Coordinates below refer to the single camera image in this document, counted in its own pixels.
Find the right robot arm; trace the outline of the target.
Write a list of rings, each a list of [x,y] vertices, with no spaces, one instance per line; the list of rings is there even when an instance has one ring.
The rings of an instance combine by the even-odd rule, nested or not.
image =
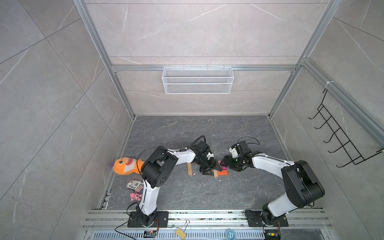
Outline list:
[[[246,168],[267,171],[283,179],[285,193],[265,204],[261,218],[265,225],[272,226],[278,218],[296,209],[304,208],[325,195],[325,189],[306,161],[286,161],[261,152],[253,153],[245,141],[230,148],[220,165],[241,172]]]

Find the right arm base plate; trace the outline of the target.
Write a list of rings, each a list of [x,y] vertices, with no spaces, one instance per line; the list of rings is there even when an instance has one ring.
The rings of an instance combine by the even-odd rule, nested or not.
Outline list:
[[[288,227],[286,215],[275,217],[267,210],[253,211],[245,210],[245,217],[249,227]]]

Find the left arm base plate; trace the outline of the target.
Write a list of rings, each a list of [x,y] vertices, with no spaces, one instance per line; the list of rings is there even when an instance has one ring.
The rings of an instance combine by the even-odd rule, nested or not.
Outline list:
[[[154,211],[150,215],[145,215],[141,211],[135,211],[130,213],[129,221],[127,223],[128,228],[139,227],[160,227],[166,228],[169,221],[169,212],[167,211]]]

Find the orange block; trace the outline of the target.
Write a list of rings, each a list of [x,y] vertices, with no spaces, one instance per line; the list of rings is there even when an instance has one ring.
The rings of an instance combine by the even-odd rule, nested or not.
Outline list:
[[[222,170],[221,172],[218,172],[218,176],[227,176],[228,171],[227,170]]]

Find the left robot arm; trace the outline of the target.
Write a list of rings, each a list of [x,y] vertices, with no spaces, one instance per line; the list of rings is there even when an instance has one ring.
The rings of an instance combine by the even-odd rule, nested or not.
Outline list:
[[[200,136],[186,148],[171,150],[164,146],[152,148],[154,152],[141,167],[139,174],[143,178],[143,197],[136,207],[138,217],[145,225],[155,219],[157,199],[160,187],[169,179],[177,165],[195,163],[203,175],[212,176],[213,171],[222,171],[215,159],[205,136]]]

